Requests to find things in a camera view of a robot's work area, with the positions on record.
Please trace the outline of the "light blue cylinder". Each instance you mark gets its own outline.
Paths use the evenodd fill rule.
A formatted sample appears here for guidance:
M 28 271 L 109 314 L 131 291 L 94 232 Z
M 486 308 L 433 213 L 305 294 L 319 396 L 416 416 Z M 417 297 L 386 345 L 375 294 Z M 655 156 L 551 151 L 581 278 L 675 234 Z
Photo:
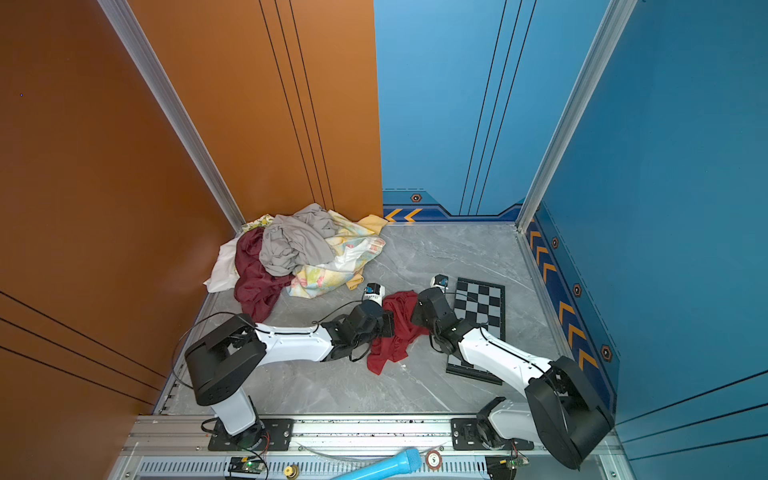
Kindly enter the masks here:
M 334 477 L 334 480 L 381 480 L 417 472 L 423 461 L 419 451 L 409 448 L 369 466 Z

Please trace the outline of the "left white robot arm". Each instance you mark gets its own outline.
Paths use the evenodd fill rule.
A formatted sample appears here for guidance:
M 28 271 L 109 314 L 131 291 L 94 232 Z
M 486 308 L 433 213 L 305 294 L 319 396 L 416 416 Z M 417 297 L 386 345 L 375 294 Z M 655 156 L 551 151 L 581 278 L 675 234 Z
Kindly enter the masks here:
M 273 327 L 235 314 L 184 352 L 198 405 L 212 408 L 216 426 L 237 437 L 260 423 L 244 382 L 262 365 L 351 359 L 355 349 L 395 333 L 394 314 L 374 300 L 311 327 Z

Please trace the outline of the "grey ribbed cloth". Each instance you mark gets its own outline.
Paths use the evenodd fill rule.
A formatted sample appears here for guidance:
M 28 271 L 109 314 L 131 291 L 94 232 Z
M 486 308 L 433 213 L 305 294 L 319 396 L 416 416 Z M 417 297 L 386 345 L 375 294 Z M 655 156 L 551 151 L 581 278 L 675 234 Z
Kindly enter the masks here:
M 277 215 L 264 228 L 259 260 L 275 277 L 291 275 L 304 265 L 331 262 L 336 254 L 326 239 L 335 234 L 330 213 L 316 203 L 291 216 Z

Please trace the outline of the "brass round knob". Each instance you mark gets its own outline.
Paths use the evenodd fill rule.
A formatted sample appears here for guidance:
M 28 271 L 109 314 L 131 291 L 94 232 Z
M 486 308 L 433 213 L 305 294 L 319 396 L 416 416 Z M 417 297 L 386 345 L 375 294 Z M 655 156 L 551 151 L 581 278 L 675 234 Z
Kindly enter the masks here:
M 284 468 L 283 474 L 287 480 L 297 480 L 300 474 L 298 465 L 292 464 Z

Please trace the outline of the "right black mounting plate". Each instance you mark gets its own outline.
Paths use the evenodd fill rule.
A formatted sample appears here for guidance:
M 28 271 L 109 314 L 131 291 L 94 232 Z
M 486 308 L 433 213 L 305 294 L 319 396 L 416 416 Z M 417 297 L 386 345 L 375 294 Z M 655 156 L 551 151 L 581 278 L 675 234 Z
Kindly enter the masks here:
M 457 451 L 470 450 L 511 450 L 532 451 L 533 441 L 512 438 L 503 439 L 490 423 L 477 418 L 452 418 L 450 420 L 453 448 Z

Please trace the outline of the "white cloth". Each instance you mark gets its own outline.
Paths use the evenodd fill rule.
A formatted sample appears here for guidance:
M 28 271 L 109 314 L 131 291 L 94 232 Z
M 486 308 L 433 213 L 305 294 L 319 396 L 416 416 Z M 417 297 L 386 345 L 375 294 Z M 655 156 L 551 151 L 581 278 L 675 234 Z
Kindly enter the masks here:
M 208 293 L 234 289 L 240 276 L 235 266 L 238 239 L 234 238 L 219 247 L 210 277 L 204 282 Z

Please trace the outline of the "red fuzzy cloth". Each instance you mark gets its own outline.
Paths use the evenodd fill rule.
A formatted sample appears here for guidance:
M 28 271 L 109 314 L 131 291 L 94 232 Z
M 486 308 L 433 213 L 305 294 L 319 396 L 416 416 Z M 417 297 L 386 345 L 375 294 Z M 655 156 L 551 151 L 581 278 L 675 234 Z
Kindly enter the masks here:
M 408 357 L 408 347 L 420 336 L 428 335 L 429 330 L 415 325 L 412 316 L 418 306 L 418 294 L 415 291 L 401 291 L 387 295 L 383 299 L 383 309 L 393 318 L 394 334 L 392 337 L 380 337 L 373 342 L 367 356 L 367 368 L 375 375 L 380 375 L 388 361 L 397 363 Z

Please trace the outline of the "aluminium corner post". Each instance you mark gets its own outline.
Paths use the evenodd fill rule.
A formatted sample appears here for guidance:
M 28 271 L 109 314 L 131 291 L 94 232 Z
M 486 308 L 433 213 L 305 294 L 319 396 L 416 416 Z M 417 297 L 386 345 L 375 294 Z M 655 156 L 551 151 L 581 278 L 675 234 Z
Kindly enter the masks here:
M 129 3 L 98 4 L 225 218 L 239 232 L 246 220 Z
M 609 2 L 522 205 L 520 234 L 533 220 L 636 5 L 637 0 Z

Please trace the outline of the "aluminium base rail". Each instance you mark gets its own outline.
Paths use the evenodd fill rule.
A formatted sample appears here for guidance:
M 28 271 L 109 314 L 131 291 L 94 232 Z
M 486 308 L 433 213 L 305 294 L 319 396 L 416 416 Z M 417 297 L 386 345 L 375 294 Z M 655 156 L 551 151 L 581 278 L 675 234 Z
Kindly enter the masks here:
M 634 474 L 615 434 L 609 434 L 577 470 L 561 465 L 540 444 L 532 451 L 453 448 L 450 420 L 469 414 L 265 415 L 294 420 L 284 452 L 207 449 L 201 429 L 206 416 L 141 416 L 109 474 L 112 479 L 232 479 L 231 457 L 256 456 L 269 467 L 267 479 L 286 479 L 298 465 L 298 479 L 332 479 L 409 448 L 419 451 L 421 468 L 412 479 L 631 479 Z M 425 454 L 440 452 L 440 471 L 430 471 Z

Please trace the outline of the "aluminium corner post right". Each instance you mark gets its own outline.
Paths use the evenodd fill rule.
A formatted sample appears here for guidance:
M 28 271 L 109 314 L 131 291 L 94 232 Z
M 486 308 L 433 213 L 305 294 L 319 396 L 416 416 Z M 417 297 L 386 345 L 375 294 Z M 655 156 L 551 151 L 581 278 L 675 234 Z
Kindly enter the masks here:
M 637 0 L 609 2 L 522 205 L 520 234 L 533 220 L 636 5 Z

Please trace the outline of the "aluminium corner post left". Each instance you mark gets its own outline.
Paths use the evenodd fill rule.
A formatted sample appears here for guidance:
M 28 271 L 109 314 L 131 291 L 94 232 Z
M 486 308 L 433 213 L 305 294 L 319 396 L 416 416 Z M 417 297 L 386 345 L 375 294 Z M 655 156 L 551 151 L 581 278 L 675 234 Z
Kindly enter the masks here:
M 246 220 L 129 3 L 98 4 L 225 218 L 239 232 Z

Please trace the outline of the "black mounting plate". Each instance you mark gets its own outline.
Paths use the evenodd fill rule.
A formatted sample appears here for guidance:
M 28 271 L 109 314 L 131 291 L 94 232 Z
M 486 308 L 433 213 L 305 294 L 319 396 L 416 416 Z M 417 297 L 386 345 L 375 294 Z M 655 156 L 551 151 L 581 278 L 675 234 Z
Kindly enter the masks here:
M 533 441 L 512 438 L 503 439 L 490 423 L 477 418 L 452 418 L 450 420 L 453 448 L 457 451 L 470 450 L 511 450 L 532 451 Z
M 257 420 L 253 426 L 232 435 L 220 419 L 213 422 L 211 418 L 201 423 L 201 429 L 209 438 L 207 449 L 213 452 L 284 452 L 289 449 L 293 427 L 293 419 L 268 418 Z

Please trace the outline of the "black white chessboard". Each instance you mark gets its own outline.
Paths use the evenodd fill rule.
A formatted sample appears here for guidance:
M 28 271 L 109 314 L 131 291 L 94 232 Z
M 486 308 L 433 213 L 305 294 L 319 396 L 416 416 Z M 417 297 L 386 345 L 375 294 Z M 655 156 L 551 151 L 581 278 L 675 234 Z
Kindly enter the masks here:
M 497 338 L 505 339 L 505 287 L 500 284 L 459 277 L 453 291 L 458 319 L 474 321 Z M 501 385 L 502 380 L 465 360 L 449 356 L 446 372 L 459 377 Z

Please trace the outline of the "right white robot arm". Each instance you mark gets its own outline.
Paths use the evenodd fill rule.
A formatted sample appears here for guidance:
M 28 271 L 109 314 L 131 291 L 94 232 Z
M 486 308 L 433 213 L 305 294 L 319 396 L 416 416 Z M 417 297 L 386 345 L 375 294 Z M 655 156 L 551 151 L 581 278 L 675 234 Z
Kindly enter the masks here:
M 412 322 L 426 328 L 439 351 L 485 370 L 525 396 L 518 408 L 497 397 L 476 415 L 470 438 L 490 449 L 516 440 L 542 445 L 563 466 L 577 470 L 608 433 L 614 417 L 577 363 L 520 350 L 473 320 L 457 317 L 439 287 L 417 296 Z

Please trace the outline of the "pastel floral cloth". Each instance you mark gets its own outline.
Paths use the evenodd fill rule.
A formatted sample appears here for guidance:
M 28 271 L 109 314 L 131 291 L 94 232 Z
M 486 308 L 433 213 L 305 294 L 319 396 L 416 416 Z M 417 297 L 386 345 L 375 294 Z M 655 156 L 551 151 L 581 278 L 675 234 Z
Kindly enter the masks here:
M 336 227 L 336 234 L 326 241 L 336 256 L 328 263 L 297 268 L 291 274 L 290 285 L 285 288 L 290 296 L 316 298 L 342 285 L 355 289 L 363 281 L 366 264 L 381 254 L 386 245 L 381 237 L 387 224 L 384 218 L 368 215 L 353 222 L 333 210 L 326 211 Z

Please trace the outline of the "green circuit board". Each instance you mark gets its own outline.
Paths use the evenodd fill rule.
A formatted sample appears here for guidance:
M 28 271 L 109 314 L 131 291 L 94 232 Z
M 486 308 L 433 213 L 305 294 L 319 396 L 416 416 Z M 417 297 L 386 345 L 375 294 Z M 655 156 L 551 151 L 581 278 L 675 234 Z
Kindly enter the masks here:
M 231 457 L 227 477 L 232 479 L 267 479 L 269 467 L 256 456 Z

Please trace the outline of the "red white round sticker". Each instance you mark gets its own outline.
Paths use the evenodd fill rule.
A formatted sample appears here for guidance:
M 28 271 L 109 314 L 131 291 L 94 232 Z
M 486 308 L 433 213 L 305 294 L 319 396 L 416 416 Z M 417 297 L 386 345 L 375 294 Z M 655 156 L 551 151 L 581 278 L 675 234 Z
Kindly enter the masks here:
M 443 460 L 439 451 L 430 450 L 425 454 L 425 465 L 430 471 L 440 471 Z

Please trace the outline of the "maroon smooth cloth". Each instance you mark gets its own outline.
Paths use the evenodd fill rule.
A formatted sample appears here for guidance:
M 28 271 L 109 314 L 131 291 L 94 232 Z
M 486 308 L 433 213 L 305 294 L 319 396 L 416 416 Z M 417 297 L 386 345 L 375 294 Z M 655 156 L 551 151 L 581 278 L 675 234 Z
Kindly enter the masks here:
M 270 316 L 282 290 L 288 287 L 292 275 L 273 276 L 262 265 L 264 227 L 244 233 L 236 244 L 235 268 L 239 274 L 234 297 L 242 311 L 255 323 L 263 323 Z

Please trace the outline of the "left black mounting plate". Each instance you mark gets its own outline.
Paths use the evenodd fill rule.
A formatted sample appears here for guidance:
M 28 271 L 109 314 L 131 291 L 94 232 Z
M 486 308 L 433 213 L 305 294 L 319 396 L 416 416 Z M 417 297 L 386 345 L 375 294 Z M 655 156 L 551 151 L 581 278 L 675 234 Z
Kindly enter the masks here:
M 207 449 L 213 452 L 284 452 L 289 449 L 293 427 L 293 419 L 268 418 L 257 420 L 253 426 L 232 435 L 220 419 L 213 422 L 211 418 L 201 423 L 201 429 L 209 438 Z

